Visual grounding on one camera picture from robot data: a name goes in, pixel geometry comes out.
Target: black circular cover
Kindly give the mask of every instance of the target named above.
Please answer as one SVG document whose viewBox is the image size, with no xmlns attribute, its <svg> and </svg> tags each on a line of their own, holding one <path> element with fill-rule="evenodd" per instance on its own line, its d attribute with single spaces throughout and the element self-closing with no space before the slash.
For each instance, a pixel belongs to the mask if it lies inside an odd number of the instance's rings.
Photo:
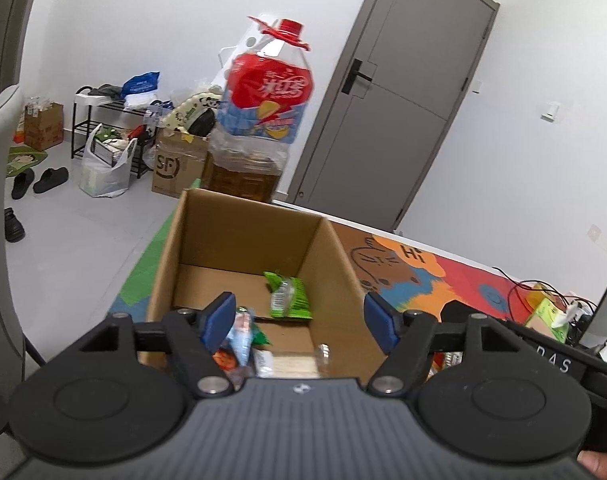
<svg viewBox="0 0 607 480">
<path fill-rule="evenodd" d="M 459 452 L 493 462 L 576 450 L 591 416 L 579 384 L 544 361 L 538 367 L 519 353 L 497 354 L 464 360 L 421 386 L 417 407 L 428 429 Z"/>
<path fill-rule="evenodd" d="M 107 364 L 101 353 L 44 367 L 12 397 L 12 432 L 37 456 L 116 462 L 151 448 L 177 426 L 184 401 L 172 379 L 120 358 Z"/>
</svg>

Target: brown liquid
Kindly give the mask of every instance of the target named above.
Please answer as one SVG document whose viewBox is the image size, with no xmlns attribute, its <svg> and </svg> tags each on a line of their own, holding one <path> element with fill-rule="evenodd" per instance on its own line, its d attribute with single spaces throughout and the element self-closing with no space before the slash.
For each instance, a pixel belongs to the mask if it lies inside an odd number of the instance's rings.
<svg viewBox="0 0 607 480">
<path fill-rule="evenodd" d="M 274 174 L 240 173 L 226 170 L 226 168 L 217 166 L 213 156 L 208 152 L 201 176 L 201 187 L 258 202 L 270 202 L 279 178 L 280 175 Z"/>
</svg>

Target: fingernail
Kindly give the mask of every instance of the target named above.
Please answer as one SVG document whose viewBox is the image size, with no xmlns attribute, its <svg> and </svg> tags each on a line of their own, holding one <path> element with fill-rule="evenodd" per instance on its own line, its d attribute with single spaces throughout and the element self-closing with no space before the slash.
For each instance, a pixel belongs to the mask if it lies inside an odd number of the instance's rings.
<svg viewBox="0 0 607 480">
<path fill-rule="evenodd" d="M 597 467 L 599 467 L 599 458 L 595 453 L 591 453 L 589 451 L 582 451 L 577 457 L 577 460 L 581 462 L 583 467 L 592 473 L 594 473 L 597 470 Z"/>
</svg>

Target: blue gripper pad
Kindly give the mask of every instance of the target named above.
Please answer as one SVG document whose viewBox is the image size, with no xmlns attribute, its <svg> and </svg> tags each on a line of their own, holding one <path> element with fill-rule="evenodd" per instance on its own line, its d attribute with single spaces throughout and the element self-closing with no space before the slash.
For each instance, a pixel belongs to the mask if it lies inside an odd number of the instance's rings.
<svg viewBox="0 0 607 480">
<path fill-rule="evenodd" d="M 363 319 L 381 351 L 388 355 L 399 342 L 403 315 L 376 292 L 363 300 Z"/>
<path fill-rule="evenodd" d="M 223 292 L 200 313 L 200 338 L 214 354 L 226 339 L 234 323 L 237 301 L 232 292 Z"/>
</svg>

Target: blue snack package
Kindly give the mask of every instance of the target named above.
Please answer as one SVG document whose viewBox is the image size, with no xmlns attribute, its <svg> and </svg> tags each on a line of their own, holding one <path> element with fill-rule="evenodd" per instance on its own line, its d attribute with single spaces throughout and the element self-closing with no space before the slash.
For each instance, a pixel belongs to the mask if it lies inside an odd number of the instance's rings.
<svg viewBox="0 0 607 480">
<path fill-rule="evenodd" d="M 226 336 L 226 343 L 237 357 L 239 366 L 248 365 L 250 358 L 250 346 L 252 345 L 252 318 L 250 310 L 242 306 L 237 307 L 232 328 Z"/>
<path fill-rule="evenodd" d="M 121 89 L 121 98 L 132 94 L 144 94 L 146 92 L 154 92 L 157 89 L 159 81 L 159 72 L 147 72 L 145 74 L 136 75 L 124 83 Z"/>
</svg>

